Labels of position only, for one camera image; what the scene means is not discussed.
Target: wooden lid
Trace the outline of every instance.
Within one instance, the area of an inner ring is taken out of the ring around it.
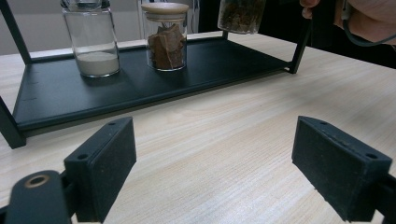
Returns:
[[[142,9],[153,14],[179,14],[189,10],[189,6],[179,3],[145,3]]]

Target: finger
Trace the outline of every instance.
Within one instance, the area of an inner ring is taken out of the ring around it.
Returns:
[[[306,19],[312,19],[312,8],[305,7],[303,8],[303,17]]]
[[[300,0],[302,7],[315,7],[320,0]]]

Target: light wood surface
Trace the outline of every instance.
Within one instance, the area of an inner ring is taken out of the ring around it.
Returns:
[[[229,37],[287,61],[295,48],[264,35]],[[10,110],[23,67],[18,55],[0,57],[0,95]],[[296,75],[41,134],[14,150],[0,135],[0,206],[18,180],[61,172],[63,159],[105,123],[131,116],[137,163],[106,223],[344,223],[291,163],[297,117],[328,121],[395,159],[395,114],[396,70],[307,48]],[[373,223],[381,221],[376,213]]]

